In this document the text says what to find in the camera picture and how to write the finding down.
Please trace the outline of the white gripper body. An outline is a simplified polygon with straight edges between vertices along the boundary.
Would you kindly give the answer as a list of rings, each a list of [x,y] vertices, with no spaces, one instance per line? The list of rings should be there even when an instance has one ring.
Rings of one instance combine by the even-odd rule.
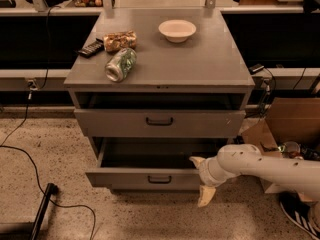
[[[201,161],[198,170],[202,183],[209,187],[218,187],[228,179],[235,177],[233,173],[220,166],[216,157]]]

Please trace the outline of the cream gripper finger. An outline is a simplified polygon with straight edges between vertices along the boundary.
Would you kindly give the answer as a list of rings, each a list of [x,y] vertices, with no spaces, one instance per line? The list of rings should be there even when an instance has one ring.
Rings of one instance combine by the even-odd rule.
[[[190,156],[189,160],[194,164],[196,168],[199,168],[201,163],[204,161],[204,158],[198,156]]]
[[[215,187],[210,187],[206,185],[201,185],[199,189],[198,207],[202,208],[207,206],[213,199],[216,193]]]

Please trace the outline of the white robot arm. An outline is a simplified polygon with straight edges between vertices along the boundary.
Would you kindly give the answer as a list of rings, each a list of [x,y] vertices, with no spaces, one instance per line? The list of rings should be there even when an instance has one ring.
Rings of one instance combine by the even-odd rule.
[[[201,180],[198,206],[207,206],[216,188],[240,175],[255,176],[286,190],[320,200],[320,163],[317,161],[269,157],[252,144],[225,145],[216,156],[189,158]]]

